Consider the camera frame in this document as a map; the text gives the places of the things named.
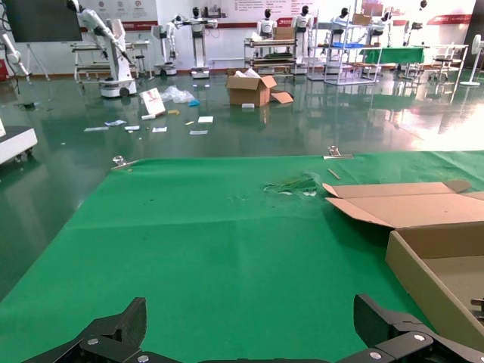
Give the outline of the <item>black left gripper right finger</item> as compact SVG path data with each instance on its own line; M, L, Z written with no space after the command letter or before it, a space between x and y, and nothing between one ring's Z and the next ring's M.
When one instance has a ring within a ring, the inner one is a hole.
M353 302L353 323L366 349L341 362L482 362L483 353L441 337L411 314L379 306L367 294Z

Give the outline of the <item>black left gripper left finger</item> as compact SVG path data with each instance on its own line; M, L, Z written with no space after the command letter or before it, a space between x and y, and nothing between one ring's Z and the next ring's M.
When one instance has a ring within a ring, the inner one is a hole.
M159 354L144 351L147 302L134 298L119 314L96 318L75 338L28 362L161 362Z

